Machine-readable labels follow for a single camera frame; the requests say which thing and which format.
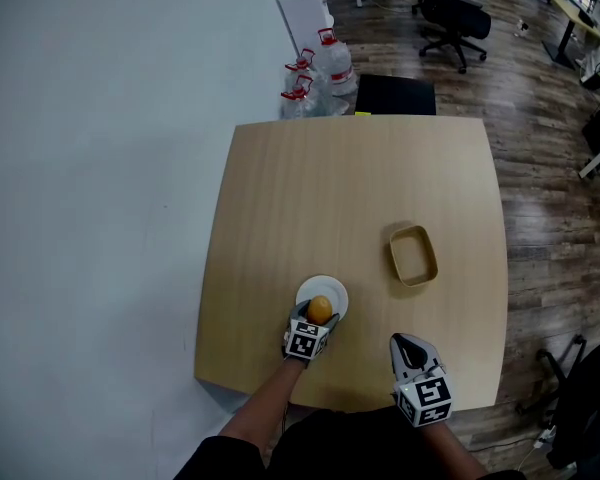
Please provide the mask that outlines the light wooden table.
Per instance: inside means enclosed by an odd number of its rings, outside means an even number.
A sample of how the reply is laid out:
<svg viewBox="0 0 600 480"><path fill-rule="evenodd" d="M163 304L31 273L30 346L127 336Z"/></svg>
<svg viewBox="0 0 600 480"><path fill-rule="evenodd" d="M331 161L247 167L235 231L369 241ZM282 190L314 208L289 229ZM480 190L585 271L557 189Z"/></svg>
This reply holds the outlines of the light wooden table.
<svg viewBox="0 0 600 480"><path fill-rule="evenodd" d="M419 225L438 263L415 288L396 276L391 234ZM389 340L439 351L458 410L494 404L508 305L505 226L476 118L314 118L236 128L204 275L195 376L254 392L279 366L296 293L318 274L348 292L346 316L296 386L296 404L382 407Z"/></svg>

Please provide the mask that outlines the yellow desk black leg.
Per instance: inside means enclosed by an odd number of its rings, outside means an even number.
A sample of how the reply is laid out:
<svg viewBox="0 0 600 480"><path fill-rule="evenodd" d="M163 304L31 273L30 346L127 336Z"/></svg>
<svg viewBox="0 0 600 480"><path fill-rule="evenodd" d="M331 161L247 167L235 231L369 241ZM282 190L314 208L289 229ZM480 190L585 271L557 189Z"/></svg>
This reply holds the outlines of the yellow desk black leg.
<svg viewBox="0 0 600 480"><path fill-rule="evenodd" d="M590 16L568 0L549 0L549 2L555 5L567 17L567 25L558 45L547 41L542 41L542 45L554 63L574 70L574 65L566 54L566 47L573 30L579 27L598 42L600 42L600 30Z"/></svg>

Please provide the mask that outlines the person's right forearm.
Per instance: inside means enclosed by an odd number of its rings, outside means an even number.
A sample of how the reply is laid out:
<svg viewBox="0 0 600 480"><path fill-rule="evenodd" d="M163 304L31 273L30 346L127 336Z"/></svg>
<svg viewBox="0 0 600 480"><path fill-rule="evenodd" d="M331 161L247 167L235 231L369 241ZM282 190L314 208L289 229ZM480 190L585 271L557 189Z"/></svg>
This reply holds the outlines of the person's right forearm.
<svg viewBox="0 0 600 480"><path fill-rule="evenodd" d="M487 475L484 466L461 444L444 422L418 428L449 480L479 480Z"/></svg>

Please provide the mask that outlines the person's black clothing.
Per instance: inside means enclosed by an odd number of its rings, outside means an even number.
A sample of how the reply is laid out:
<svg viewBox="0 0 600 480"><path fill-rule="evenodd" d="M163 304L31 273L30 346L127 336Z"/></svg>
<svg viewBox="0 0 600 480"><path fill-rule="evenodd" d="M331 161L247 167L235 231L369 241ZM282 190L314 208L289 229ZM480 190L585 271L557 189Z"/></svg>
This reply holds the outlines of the person's black clothing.
<svg viewBox="0 0 600 480"><path fill-rule="evenodd" d="M418 428L395 407L319 410L280 437L270 461L248 442L205 439L173 480L449 480ZM527 480L516 470L479 480Z"/></svg>

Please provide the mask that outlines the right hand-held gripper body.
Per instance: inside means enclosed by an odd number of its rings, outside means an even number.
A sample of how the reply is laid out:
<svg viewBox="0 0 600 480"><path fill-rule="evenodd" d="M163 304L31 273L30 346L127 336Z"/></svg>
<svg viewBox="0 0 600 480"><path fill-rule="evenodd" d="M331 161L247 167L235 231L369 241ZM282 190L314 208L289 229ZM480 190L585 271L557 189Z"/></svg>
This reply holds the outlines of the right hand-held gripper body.
<svg viewBox="0 0 600 480"><path fill-rule="evenodd" d="M453 396L443 365L394 384L396 405L414 428L444 422L452 414Z"/></svg>

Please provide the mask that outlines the clear water jug red cap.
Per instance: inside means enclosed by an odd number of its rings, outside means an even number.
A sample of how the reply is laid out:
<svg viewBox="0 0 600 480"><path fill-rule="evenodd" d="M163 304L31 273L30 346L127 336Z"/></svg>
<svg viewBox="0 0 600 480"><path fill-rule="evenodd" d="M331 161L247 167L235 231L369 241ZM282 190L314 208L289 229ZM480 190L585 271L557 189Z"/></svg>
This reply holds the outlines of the clear water jug red cap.
<svg viewBox="0 0 600 480"><path fill-rule="evenodd" d="M314 90L313 78L308 75L298 75L294 84L281 93L281 116L285 120L327 117L330 107L324 94Z"/></svg>
<svg viewBox="0 0 600 480"><path fill-rule="evenodd" d="M304 48L293 64L286 64L285 69L291 74L301 74L313 69L315 51Z"/></svg>
<svg viewBox="0 0 600 480"><path fill-rule="evenodd" d="M334 96L346 96L357 89L357 77L349 48L337 39L333 28L317 31L317 63L326 75Z"/></svg>

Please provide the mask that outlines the orange fruit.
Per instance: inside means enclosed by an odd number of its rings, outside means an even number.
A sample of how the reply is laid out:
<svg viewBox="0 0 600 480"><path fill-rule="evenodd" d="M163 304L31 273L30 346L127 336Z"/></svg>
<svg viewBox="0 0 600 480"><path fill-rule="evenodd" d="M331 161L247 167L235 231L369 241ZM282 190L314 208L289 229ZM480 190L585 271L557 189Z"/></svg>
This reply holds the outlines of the orange fruit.
<svg viewBox="0 0 600 480"><path fill-rule="evenodd" d="M311 324L324 326L332 316L332 304L326 296L318 295L311 299L306 313Z"/></svg>

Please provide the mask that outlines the black office chair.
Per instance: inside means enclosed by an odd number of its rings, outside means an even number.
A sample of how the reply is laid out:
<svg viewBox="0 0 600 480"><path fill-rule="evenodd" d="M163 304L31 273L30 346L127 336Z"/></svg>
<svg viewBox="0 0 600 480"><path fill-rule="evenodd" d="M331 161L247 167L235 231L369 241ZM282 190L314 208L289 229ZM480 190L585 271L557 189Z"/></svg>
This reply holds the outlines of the black office chair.
<svg viewBox="0 0 600 480"><path fill-rule="evenodd" d="M546 411L547 427L555 431L547 453L554 469L574 465L570 480L600 480L600 344L586 352L584 336L575 336L572 343L579 350L568 373L549 351L537 351L536 359L548 362L557 387L527 407L517 405L516 412Z"/></svg>
<svg viewBox="0 0 600 480"><path fill-rule="evenodd" d="M468 38L484 40L491 32L492 18L480 3L474 0L422 0L420 12L428 23L439 27L439 30L422 29L423 37L433 34L439 39L423 46L419 50L420 57L424 57L430 50L440 50L450 45L459 58L460 74L467 71L464 47L478 52L481 61L487 59L485 49L468 41Z"/></svg>

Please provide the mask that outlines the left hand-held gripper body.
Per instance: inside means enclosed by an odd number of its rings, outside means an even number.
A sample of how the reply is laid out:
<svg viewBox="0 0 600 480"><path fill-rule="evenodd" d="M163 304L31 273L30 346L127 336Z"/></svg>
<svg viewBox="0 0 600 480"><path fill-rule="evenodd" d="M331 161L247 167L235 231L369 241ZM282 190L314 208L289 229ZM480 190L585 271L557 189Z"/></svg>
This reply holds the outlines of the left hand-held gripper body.
<svg viewBox="0 0 600 480"><path fill-rule="evenodd" d="M331 334L331 321L317 325L291 317L284 333L282 355L285 359L295 359L307 367L327 345Z"/></svg>

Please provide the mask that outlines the person's left forearm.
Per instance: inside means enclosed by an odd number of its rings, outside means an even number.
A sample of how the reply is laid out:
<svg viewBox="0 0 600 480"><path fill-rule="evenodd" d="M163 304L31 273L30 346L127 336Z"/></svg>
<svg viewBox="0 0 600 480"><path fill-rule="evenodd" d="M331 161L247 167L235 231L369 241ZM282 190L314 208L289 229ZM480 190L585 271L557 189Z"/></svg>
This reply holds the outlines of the person's left forearm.
<svg viewBox="0 0 600 480"><path fill-rule="evenodd" d="M303 361L285 359L221 429L219 436L248 442L263 454L305 369Z"/></svg>

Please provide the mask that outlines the white round plate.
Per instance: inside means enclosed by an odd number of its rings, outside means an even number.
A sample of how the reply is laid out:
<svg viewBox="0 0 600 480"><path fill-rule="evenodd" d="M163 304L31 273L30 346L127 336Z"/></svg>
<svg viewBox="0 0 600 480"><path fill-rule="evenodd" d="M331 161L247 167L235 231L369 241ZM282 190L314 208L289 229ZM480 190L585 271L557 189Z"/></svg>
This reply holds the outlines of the white round plate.
<svg viewBox="0 0 600 480"><path fill-rule="evenodd" d="M295 303L299 304L316 296L326 297L331 303L332 313L338 314L340 319L346 316L349 297L346 288L339 280L327 275L308 278L299 287Z"/></svg>

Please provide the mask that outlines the white cabinet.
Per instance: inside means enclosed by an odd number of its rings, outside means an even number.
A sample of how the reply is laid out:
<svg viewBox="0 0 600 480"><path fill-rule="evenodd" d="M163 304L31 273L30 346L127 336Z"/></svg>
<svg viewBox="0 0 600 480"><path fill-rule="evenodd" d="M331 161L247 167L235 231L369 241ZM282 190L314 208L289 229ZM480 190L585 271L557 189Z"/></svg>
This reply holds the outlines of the white cabinet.
<svg viewBox="0 0 600 480"><path fill-rule="evenodd" d="M315 51L321 44L319 31L332 28L334 18L327 0L277 0L297 53Z"/></svg>

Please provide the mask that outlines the tan rectangular box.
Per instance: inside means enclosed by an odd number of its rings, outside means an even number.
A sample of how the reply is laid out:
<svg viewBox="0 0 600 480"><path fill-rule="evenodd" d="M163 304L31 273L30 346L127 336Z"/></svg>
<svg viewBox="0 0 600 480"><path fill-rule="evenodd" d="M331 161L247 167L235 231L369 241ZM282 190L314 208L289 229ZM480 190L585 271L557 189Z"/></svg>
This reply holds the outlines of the tan rectangular box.
<svg viewBox="0 0 600 480"><path fill-rule="evenodd" d="M396 276L404 286L415 288L437 278L437 258L424 227L414 225L394 231L389 249Z"/></svg>

